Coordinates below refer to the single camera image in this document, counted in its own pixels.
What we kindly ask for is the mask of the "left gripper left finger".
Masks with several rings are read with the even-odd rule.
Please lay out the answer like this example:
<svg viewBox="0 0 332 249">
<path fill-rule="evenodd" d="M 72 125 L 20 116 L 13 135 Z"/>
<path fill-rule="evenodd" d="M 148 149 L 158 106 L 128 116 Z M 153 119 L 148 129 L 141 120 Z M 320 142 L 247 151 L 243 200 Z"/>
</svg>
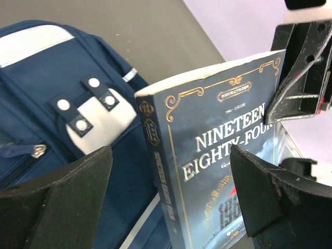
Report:
<svg viewBox="0 0 332 249">
<path fill-rule="evenodd" d="M 1 248 L 91 248 L 113 163 L 104 146 L 1 191 Z"/>
</svg>

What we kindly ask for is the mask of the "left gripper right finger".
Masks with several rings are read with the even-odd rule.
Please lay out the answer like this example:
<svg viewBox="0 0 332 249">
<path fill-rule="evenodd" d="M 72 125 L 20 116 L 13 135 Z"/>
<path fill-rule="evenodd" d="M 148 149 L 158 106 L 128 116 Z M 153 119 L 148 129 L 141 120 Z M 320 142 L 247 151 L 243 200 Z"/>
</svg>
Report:
<svg viewBox="0 0 332 249">
<path fill-rule="evenodd" d="M 230 163 L 254 248 L 331 248 L 331 187 L 310 176 L 315 160 L 274 165 L 232 145 Z"/>
</svg>

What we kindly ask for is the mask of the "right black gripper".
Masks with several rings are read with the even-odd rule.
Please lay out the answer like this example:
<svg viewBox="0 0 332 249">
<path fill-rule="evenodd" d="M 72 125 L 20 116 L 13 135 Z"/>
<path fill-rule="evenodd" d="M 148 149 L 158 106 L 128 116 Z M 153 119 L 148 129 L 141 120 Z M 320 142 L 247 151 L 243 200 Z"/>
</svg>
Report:
<svg viewBox="0 0 332 249">
<path fill-rule="evenodd" d="M 331 20 L 278 25 L 272 50 L 285 49 L 279 87 L 264 123 L 311 118 L 329 105 Z"/>
</svg>

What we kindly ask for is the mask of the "blue Nineteen Eighty-Four book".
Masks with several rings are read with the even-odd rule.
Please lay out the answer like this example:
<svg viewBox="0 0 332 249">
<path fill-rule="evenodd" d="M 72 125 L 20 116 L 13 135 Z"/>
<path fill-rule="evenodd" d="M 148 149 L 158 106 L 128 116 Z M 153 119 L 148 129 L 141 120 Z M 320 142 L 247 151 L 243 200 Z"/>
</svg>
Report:
<svg viewBox="0 0 332 249">
<path fill-rule="evenodd" d="M 244 233 L 233 145 L 278 159 L 264 114 L 284 50 L 181 73 L 135 93 L 172 248 L 229 248 Z"/>
</svg>

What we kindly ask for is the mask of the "navy blue student backpack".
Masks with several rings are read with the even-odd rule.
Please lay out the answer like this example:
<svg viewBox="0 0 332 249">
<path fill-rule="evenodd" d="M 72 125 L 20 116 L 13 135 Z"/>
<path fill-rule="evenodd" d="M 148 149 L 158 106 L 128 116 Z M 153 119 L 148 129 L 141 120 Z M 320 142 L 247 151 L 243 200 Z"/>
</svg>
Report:
<svg viewBox="0 0 332 249">
<path fill-rule="evenodd" d="M 1 28 L 1 188 L 110 146 L 93 248 L 171 248 L 134 98 L 146 86 L 98 36 L 42 20 Z"/>
</svg>

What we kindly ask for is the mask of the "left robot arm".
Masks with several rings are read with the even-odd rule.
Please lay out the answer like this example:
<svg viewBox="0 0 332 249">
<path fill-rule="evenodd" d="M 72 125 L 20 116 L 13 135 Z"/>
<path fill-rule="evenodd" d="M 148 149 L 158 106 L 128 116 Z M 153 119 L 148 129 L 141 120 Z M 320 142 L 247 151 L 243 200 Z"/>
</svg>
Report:
<svg viewBox="0 0 332 249">
<path fill-rule="evenodd" d="M 91 248 L 113 163 L 108 146 L 1 191 L 1 248 Z M 331 187 L 311 159 L 271 165 L 235 147 L 245 248 L 330 248 Z"/>
</svg>

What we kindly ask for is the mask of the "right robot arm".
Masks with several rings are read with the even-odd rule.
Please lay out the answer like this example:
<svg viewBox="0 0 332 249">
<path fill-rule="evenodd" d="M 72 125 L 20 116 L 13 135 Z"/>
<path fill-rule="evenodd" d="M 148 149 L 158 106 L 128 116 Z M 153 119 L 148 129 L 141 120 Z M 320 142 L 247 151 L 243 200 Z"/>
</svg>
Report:
<svg viewBox="0 0 332 249">
<path fill-rule="evenodd" d="M 275 28 L 272 51 L 278 87 L 265 124 L 311 118 L 331 109 L 331 1 L 285 1 L 285 22 Z"/>
</svg>

